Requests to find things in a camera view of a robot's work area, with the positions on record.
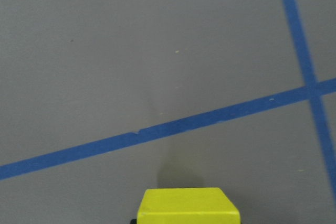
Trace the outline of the yellow cube block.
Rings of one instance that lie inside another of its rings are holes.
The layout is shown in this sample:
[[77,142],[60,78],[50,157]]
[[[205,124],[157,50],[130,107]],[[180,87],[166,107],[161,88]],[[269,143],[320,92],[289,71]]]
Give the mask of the yellow cube block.
[[218,187],[145,191],[136,223],[241,223],[235,205]]

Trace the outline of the brown paper table cover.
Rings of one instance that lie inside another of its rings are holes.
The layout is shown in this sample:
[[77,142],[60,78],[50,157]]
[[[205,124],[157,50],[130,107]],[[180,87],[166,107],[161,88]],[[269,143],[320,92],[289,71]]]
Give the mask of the brown paper table cover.
[[[282,0],[1,0],[1,164],[305,86]],[[243,223],[335,223],[308,100],[1,180],[1,223],[129,223],[219,187]]]

